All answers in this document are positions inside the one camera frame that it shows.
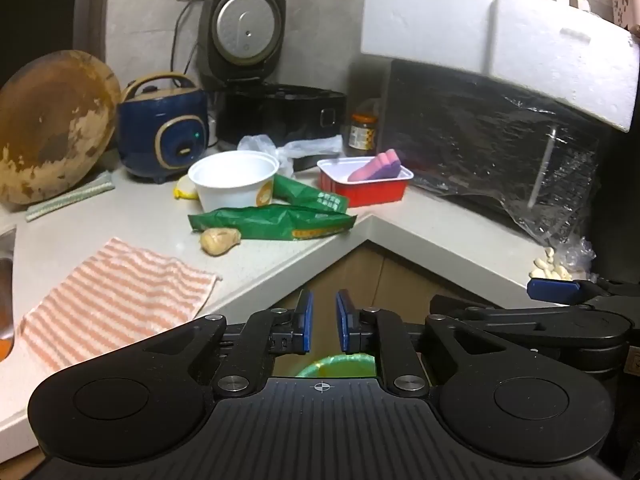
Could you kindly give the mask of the garlic cloves in bag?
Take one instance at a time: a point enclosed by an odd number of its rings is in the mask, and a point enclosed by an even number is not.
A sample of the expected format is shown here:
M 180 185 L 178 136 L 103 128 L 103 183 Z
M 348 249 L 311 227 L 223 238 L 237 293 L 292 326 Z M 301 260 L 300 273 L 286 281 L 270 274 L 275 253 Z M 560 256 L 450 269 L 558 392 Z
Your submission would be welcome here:
M 591 272 L 591 266 L 596 257 L 589 240 L 571 238 L 556 247 L 544 248 L 544 254 L 533 261 L 528 277 L 593 282 L 597 275 Z

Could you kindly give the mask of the wooden cabinet door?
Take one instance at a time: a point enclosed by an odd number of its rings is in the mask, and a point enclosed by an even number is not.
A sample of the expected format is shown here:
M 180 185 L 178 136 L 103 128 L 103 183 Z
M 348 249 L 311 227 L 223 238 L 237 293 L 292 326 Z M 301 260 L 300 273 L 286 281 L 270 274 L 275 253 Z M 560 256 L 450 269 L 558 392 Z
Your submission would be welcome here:
M 476 296 L 440 276 L 427 271 L 388 250 L 366 243 L 338 260 L 303 284 L 314 294 L 311 350 L 304 356 L 280 356 L 273 374 L 296 377 L 309 364 L 343 354 L 337 336 L 335 295 L 349 291 L 358 308 L 376 307 L 397 312 L 405 321 L 421 323 L 436 295 L 487 304 Z

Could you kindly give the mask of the white styrofoam box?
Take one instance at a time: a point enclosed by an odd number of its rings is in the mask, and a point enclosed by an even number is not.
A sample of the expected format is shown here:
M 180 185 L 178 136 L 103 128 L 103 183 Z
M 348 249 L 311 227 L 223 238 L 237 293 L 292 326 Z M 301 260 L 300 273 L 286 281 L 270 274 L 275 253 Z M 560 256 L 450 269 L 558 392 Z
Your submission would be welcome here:
M 553 0 L 364 0 L 360 50 L 483 75 L 620 131 L 634 116 L 637 39 Z

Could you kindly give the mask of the white paper bowl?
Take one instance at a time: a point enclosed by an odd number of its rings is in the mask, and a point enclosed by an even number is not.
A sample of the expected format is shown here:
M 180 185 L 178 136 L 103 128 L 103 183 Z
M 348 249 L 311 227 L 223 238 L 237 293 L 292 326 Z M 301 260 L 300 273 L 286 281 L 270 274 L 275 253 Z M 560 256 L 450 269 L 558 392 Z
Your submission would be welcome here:
M 228 151 L 208 155 L 188 171 L 204 212 L 220 208 L 271 204 L 280 162 L 258 151 Z

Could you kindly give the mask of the green trash bin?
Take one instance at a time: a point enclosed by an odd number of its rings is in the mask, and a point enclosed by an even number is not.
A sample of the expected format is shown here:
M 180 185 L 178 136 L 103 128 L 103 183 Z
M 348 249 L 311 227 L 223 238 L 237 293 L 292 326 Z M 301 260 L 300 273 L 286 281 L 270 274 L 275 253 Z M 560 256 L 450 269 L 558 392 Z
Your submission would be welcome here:
M 375 378 L 373 356 L 365 353 L 327 356 L 304 367 L 297 378 Z

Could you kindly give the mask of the green striped knitted cloth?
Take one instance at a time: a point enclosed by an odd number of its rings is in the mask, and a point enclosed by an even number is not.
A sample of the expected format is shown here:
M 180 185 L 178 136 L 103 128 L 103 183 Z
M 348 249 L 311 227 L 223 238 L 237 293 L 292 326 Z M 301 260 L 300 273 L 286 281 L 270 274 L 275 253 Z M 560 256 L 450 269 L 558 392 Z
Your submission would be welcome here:
M 32 222 L 70 205 L 83 202 L 84 200 L 88 200 L 105 192 L 113 191 L 114 188 L 115 185 L 112 174 L 109 171 L 103 171 L 79 188 L 74 188 L 71 191 L 50 198 L 50 200 L 45 200 L 40 204 L 29 206 L 25 212 L 25 221 Z

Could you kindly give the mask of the pink purple sponge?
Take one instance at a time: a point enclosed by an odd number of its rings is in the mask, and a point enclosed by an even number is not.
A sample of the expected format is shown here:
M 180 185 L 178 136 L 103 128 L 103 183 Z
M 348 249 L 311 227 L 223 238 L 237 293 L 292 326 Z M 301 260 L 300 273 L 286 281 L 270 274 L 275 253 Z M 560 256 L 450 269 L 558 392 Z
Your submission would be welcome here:
M 370 162 L 349 175 L 349 182 L 395 179 L 399 176 L 401 161 L 397 153 L 390 148 L 378 153 Z

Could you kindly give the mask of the clear plastic bag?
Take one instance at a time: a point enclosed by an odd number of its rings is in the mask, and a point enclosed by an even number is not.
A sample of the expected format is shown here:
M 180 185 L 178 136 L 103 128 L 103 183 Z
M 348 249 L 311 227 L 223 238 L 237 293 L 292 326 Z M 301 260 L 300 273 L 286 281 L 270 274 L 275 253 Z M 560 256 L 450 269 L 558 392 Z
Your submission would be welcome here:
M 294 162 L 297 159 L 316 156 L 342 156 L 343 138 L 340 134 L 323 139 L 295 140 L 285 143 L 280 148 L 266 134 L 243 136 L 238 151 L 256 151 L 273 156 L 279 162 L 278 174 L 292 178 L 295 172 Z

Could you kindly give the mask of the pink striped towel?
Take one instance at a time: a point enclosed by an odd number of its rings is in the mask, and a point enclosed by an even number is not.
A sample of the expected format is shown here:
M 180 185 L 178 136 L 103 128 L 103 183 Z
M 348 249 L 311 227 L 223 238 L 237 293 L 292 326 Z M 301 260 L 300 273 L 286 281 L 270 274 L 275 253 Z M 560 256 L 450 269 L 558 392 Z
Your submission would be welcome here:
M 220 281 L 114 237 L 24 316 L 18 341 L 57 372 L 192 321 Z

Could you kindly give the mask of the long green snack wrapper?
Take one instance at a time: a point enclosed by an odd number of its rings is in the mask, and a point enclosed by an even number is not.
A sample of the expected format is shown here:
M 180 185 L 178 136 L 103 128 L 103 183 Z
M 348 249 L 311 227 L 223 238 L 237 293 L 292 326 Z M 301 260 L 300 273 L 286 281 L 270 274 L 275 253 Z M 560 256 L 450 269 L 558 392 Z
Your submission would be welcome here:
M 236 229 L 242 240 L 315 240 L 351 230 L 357 217 L 291 205 L 219 208 L 190 214 L 193 231 Z

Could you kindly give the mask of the small green snack wrapper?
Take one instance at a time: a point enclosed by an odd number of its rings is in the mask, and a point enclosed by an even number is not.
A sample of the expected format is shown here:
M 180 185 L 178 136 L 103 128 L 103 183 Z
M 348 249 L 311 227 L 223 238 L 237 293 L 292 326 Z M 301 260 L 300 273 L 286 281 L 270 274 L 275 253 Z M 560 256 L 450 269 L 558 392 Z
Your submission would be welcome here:
M 313 186 L 277 174 L 273 179 L 272 196 L 276 200 L 296 207 L 344 214 L 348 199 L 344 196 L 324 192 Z

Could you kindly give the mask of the blue small rice cooker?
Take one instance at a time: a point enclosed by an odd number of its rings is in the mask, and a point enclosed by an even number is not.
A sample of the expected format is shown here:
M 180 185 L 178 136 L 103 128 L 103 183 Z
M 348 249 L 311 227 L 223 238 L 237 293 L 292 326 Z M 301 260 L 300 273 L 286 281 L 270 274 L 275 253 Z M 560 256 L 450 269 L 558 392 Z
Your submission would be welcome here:
M 182 174 L 208 148 L 206 93 L 185 74 L 138 78 L 122 92 L 115 136 L 122 166 L 134 177 L 164 182 Z

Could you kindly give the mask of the round wooden cutting board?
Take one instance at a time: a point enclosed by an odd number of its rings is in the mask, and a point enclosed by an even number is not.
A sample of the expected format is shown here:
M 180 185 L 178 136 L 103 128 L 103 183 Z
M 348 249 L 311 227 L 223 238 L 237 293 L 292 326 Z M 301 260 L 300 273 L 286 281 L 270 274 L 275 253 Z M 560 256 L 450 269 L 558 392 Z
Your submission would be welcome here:
M 43 55 L 1 89 L 1 200 L 30 205 L 78 184 L 115 130 L 120 85 L 95 56 Z

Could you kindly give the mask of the red plastic food tray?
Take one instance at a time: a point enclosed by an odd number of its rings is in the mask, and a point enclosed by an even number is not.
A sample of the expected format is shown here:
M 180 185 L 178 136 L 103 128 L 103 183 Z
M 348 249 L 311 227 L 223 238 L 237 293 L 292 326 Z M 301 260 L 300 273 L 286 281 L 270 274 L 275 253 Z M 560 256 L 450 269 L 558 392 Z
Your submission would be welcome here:
M 399 202 L 405 195 L 414 173 L 405 166 L 400 167 L 395 179 L 378 179 L 352 182 L 348 177 L 370 162 L 371 156 L 320 159 L 320 190 L 341 195 L 348 200 L 350 208 Z

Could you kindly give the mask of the black microwave oven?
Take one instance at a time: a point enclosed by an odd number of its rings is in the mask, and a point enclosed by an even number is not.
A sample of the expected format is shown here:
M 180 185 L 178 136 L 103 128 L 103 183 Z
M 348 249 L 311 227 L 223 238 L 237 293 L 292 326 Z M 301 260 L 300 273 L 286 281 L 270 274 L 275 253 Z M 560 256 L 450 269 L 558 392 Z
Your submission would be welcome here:
M 415 185 L 468 196 L 555 245 L 584 232 L 612 134 L 597 119 L 510 84 L 393 60 L 378 147 L 396 151 Z

